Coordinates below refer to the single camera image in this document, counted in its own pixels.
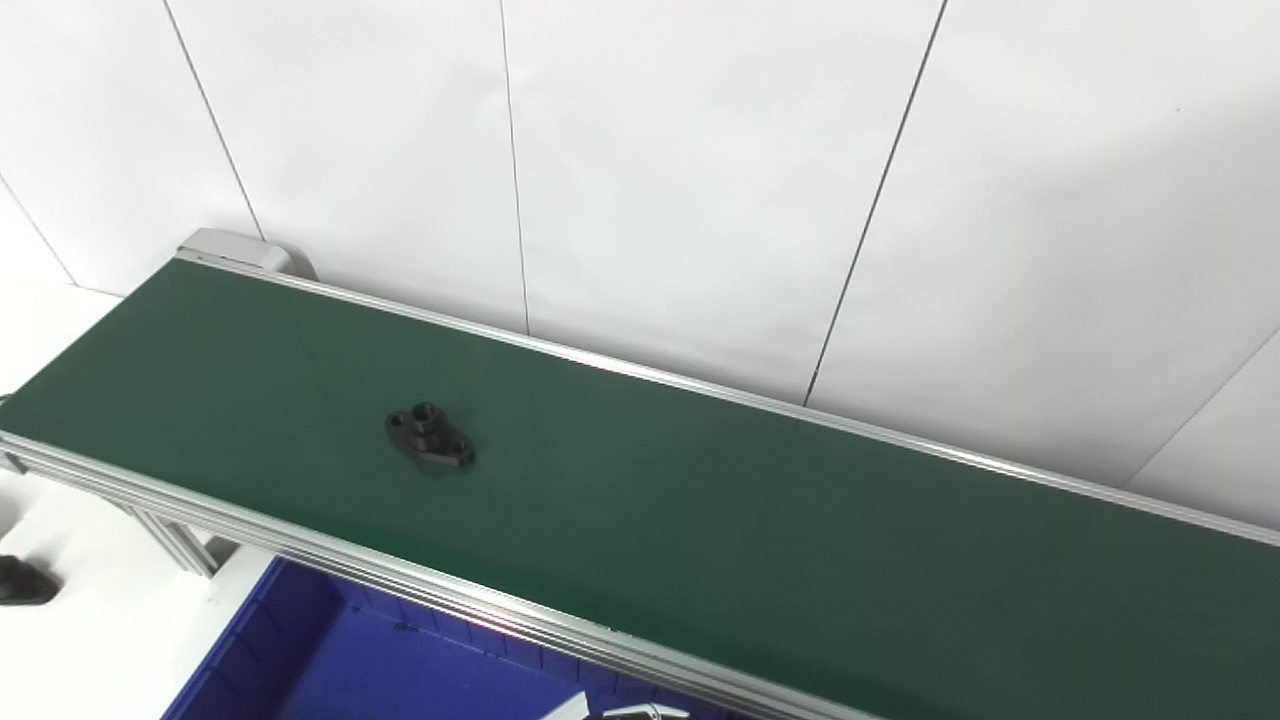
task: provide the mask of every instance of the black metal part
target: black metal part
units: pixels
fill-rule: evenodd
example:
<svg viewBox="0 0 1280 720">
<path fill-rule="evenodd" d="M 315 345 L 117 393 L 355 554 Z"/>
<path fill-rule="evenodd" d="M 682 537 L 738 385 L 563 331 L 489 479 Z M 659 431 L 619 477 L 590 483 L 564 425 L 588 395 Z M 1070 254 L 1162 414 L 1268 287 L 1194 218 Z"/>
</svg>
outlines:
<svg viewBox="0 0 1280 720">
<path fill-rule="evenodd" d="M 430 402 L 388 415 L 387 434 L 401 452 L 415 460 L 461 466 L 476 459 L 471 438 L 451 425 L 444 410 Z"/>
<path fill-rule="evenodd" d="M 0 555 L 0 605 L 44 605 L 58 589 L 52 578 L 31 564 Z"/>
</svg>

